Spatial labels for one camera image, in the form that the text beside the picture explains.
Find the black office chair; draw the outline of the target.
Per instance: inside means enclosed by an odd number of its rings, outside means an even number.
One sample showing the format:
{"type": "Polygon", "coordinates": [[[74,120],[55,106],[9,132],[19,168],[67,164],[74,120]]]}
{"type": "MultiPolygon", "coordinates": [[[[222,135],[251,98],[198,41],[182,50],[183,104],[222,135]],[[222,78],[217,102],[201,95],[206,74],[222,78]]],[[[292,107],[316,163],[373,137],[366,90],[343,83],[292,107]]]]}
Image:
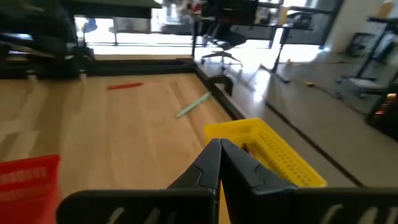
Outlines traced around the black office chair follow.
{"type": "Polygon", "coordinates": [[[237,33],[237,32],[231,32],[229,31],[228,34],[217,36],[217,35],[204,35],[202,37],[202,44],[204,46],[207,46],[207,43],[212,43],[214,45],[216,45],[218,48],[220,48],[221,50],[217,50],[217,51],[212,51],[211,54],[207,54],[201,57],[200,59],[200,64],[204,65],[206,60],[208,58],[216,58],[219,57],[221,60],[221,71],[224,72],[226,70],[225,67],[225,59],[231,59],[232,61],[235,61],[238,63],[238,65],[240,65],[241,67],[243,67],[243,63],[241,60],[237,59],[236,57],[234,57],[231,53],[229,53],[229,50],[242,45],[246,42],[246,37],[237,33]]]}

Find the light green pen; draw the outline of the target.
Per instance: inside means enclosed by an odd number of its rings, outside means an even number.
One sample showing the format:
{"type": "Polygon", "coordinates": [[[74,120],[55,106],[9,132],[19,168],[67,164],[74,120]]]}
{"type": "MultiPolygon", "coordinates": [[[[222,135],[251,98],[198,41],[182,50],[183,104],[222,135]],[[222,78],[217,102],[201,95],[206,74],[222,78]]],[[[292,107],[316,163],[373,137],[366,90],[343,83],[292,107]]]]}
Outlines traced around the light green pen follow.
{"type": "Polygon", "coordinates": [[[185,116],[187,113],[189,113],[191,110],[196,108],[198,105],[201,103],[204,103],[206,100],[209,100],[212,97],[212,94],[210,92],[204,94],[201,96],[199,99],[195,100],[193,103],[179,111],[176,115],[176,118],[181,118],[182,116],[185,116]]]}

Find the red plastic bin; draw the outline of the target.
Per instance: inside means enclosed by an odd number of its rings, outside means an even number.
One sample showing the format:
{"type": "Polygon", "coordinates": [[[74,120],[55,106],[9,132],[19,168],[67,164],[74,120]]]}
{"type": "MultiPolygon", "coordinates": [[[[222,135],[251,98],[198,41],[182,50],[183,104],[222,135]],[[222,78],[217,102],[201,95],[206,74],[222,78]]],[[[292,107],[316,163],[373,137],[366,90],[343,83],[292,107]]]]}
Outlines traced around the red plastic bin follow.
{"type": "Polygon", "coordinates": [[[60,156],[0,162],[0,224],[56,224],[60,156]]]}

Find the yellow plastic bin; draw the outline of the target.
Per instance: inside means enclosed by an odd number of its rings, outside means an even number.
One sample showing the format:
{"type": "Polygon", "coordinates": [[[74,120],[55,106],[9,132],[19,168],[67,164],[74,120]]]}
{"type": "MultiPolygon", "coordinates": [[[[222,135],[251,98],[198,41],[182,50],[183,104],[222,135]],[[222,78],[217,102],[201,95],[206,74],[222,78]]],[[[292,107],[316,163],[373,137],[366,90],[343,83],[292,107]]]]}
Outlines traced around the yellow plastic bin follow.
{"type": "Polygon", "coordinates": [[[203,131],[207,141],[223,138],[246,147],[264,167],[299,187],[327,186],[327,181],[259,118],[207,124],[203,131]]]}

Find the dark desk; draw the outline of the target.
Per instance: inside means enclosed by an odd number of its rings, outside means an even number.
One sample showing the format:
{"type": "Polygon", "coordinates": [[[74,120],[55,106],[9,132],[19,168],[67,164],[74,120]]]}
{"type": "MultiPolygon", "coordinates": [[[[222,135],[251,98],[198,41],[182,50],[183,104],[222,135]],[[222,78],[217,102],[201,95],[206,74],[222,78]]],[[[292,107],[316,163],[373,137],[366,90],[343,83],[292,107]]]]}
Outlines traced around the dark desk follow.
{"type": "Polygon", "coordinates": [[[150,19],[152,9],[161,9],[155,0],[60,0],[73,15],[86,17],[132,17],[150,19]]]}

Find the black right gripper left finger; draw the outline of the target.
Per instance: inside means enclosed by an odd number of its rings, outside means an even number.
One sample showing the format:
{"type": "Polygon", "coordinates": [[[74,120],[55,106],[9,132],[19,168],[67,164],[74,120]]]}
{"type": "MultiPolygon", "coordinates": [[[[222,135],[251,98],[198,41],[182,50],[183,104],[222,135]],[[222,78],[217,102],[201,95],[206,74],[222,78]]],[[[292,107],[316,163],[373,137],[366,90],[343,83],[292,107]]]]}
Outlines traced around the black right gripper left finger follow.
{"type": "Polygon", "coordinates": [[[221,143],[210,141],[166,189],[82,190],[62,200],[57,224],[218,224],[221,143]]]}

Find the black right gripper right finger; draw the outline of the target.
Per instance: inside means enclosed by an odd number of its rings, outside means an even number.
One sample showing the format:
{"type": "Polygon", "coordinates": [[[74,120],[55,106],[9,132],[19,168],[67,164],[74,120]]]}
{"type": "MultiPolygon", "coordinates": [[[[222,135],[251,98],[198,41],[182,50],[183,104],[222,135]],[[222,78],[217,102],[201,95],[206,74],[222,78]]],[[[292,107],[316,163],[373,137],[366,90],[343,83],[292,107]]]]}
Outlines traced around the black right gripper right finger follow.
{"type": "Polygon", "coordinates": [[[221,145],[232,224],[398,224],[398,188],[299,187],[229,140],[221,145]]]}

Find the red crayon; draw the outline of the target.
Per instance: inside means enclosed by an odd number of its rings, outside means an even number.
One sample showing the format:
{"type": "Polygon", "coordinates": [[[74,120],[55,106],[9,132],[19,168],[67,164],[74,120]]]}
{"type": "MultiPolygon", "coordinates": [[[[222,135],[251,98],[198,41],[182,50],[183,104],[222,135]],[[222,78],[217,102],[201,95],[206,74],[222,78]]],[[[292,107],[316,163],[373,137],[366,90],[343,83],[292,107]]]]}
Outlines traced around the red crayon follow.
{"type": "Polygon", "coordinates": [[[118,89],[125,89],[125,88],[135,88],[142,86],[142,82],[134,82],[134,83],[123,83],[123,84],[117,84],[117,85],[110,85],[106,89],[107,90],[118,90],[118,89]]]}

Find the black table clamp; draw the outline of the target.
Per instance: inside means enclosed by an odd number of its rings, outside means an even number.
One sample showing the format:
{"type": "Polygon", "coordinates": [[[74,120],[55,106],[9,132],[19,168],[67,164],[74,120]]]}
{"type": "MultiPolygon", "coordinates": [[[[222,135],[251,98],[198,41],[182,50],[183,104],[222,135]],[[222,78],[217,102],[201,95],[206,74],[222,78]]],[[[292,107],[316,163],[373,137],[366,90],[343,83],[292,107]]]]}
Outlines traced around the black table clamp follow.
{"type": "Polygon", "coordinates": [[[224,91],[229,96],[232,96],[234,83],[233,83],[232,79],[229,76],[226,76],[226,75],[215,75],[215,76],[212,76],[212,77],[208,77],[208,82],[213,84],[213,85],[216,85],[216,84],[223,85],[224,91]]]}

